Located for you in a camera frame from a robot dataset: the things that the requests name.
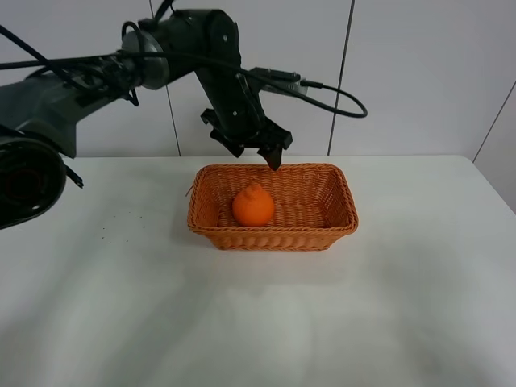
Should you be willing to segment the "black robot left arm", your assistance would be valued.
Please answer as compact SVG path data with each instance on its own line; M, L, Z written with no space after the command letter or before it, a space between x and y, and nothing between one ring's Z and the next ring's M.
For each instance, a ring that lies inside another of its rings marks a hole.
M260 103L263 69L241 67L237 24L221 10L161 6L151 19L127 22L122 46L110 55L49 60L1 88L1 226L49 210L67 181L82 179L65 163L77 154L77 124L119 99L137 105L136 89L159 90L194 73L210 108L202 121L233 156L254 148L271 169L293 139Z

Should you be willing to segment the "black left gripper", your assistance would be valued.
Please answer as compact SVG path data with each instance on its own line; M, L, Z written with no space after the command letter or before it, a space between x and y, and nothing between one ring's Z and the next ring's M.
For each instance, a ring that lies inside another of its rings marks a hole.
M277 171L292 135L266 117L259 93L266 86L265 79L283 83L292 75L259 67L250 73L245 76L230 69L197 69L195 74L211 104L201 119L212 126L210 137L234 157L239 158L246 148L257 148L270 169Z

